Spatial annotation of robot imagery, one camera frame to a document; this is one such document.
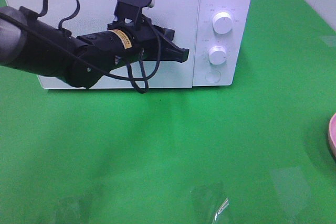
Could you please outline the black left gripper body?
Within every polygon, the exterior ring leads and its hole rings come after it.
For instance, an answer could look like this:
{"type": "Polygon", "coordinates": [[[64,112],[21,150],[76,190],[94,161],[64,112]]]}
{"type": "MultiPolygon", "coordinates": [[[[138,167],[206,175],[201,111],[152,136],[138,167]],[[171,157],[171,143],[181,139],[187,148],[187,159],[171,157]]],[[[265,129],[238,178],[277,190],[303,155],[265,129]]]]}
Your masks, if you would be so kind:
{"type": "Polygon", "coordinates": [[[175,31],[152,24],[151,19],[142,14],[144,7],[118,0],[114,10],[115,20],[108,24],[108,30],[123,32],[133,47],[148,50],[146,61],[175,61],[175,31]]]}

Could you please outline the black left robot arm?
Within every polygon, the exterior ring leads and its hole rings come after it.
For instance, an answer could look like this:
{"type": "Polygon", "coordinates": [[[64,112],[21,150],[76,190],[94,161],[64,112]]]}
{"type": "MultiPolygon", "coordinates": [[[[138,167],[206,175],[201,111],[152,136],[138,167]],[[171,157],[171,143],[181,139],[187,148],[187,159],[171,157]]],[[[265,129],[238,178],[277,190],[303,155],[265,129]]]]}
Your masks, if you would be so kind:
{"type": "Polygon", "coordinates": [[[115,19],[106,31],[73,37],[62,22],[52,27],[40,20],[49,0],[35,12],[24,6],[1,8],[1,65],[45,77],[75,88],[91,88],[102,77],[121,80],[112,70],[126,67],[125,81],[139,93],[138,82],[152,78],[145,61],[183,63],[189,50],[173,43],[174,30],[152,24],[142,10],[153,0],[116,0],[115,19]]]}

